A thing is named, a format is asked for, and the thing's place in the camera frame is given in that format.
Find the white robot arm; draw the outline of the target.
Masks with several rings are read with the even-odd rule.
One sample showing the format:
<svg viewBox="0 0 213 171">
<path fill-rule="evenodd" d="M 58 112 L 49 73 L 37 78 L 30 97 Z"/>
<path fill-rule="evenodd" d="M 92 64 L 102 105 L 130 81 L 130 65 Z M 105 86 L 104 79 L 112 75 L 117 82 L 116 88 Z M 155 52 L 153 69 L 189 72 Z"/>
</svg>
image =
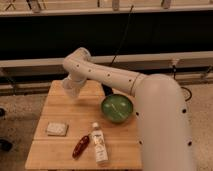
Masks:
<svg viewBox="0 0 213 171">
<path fill-rule="evenodd" d="M 188 111 L 180 85 L 164 74 L 94 64 L 80 47 L 63 60 L 68 89 L 77 94 L 88 79 L 135 98 L 143 171 L 197 171 Z"/>
</svg>

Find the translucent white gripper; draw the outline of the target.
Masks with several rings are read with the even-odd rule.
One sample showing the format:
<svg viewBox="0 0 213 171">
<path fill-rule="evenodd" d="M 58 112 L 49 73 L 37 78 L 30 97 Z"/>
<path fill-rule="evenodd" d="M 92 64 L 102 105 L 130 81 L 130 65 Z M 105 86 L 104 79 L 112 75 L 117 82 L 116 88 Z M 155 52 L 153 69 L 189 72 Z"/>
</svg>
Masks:
<svg viewBox="0 0 213 171">
<path fill-rule="evenodd" d="M 70 75 L 62 80 L 62 87 L 64 89 L 81 89 L 86 83 L 86 80 L 76 81 Z"/>
</svg>

